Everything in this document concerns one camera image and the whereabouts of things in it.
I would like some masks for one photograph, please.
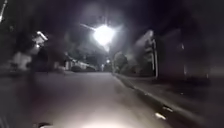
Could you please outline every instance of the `bright light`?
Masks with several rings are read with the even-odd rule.
[[[47,37],[41,31],[37,31],[37,34],[40,35],[44,40],[48,40]]]
[[[35,47],[36,47],[37,49],[39,49],[39,48],[40,48],[40,45],[39,45],[39,44],[36,44]]]
[[[95,29],[93,37],[100,45],[105,46],[111,43],[114,35],[115,31],[113,29],[107,25],[102,25]]]
[[[160,113],[155,113],[155,116],[158,118],[158,119],[163,119],[163,120],[166,120],[166,117],[163,116],[162,114]]]
[[[109,64],[110,63],[110,60],[107,60],[107,63]]]

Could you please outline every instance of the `night sky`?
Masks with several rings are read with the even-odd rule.
[[[136,38],[150,28],[159,30],[180,5],[177,0],[47,0],[34,17],[38,18],[38,28],[53,34],[71,27],[82,33],[85,30],[79,23],[96,26],[107,22],[123,26]]]

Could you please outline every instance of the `street light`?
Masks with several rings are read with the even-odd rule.
[[[107,60],[107,63],[109,64],[110,63],[110,60]]]
[[[36,44],[35,47],[36,47],[37,49],[39,49],[39,48],[40,48],[40,45],[39,45],[39,44]]]
[[[114,38],[115,31],[107,25],[99,26],[94,29],[93,37],[102,46],[107,46]]]

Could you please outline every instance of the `curb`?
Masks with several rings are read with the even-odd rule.
[[[188,119],[191,119],[191,120],[194,120],[195,122],[197,122],[198,124],[200,125],[204,125],[204,120],[202,117],[172,103],[172,102],[169,102],[169,101],[166,101],[164,100],[163,98],[159,97],[159,96],[156,96],[150,92],[147,92],[143,89],[141,89],[140,87],[137,87],[135,86],[133,83],[131,83],[128,78],[126,78],[125,76],[122,76],[122,75],[119,75],[119,74],[114,74],[119,80],[121,80],[125,86],[131,88],[131,89],[134,89],[135,91],[137,92],[140,92],[141,94],[147,96],[148,98],[152,98],[153,100],[155,100],[156,102],[159,102],[169,108],[171,108],[172,110],[176,111],[177,113],[179,113],[180,115],[188,118]]]

